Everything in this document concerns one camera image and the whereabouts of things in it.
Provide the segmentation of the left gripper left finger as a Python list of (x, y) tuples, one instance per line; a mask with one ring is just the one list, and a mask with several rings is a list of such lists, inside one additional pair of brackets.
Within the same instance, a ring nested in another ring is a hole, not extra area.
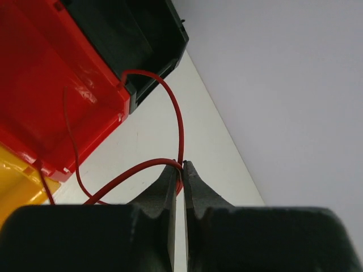
[(30, 205), (1, 228), (2, 271), (173, 271), (178, 170), (123, 205)]

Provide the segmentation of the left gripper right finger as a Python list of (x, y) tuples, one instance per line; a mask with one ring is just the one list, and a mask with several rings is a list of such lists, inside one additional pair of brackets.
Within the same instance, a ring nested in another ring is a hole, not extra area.
[(238, 207), (183, 168), (188, 271), (361, 271), (342, 221), (321, 207)]

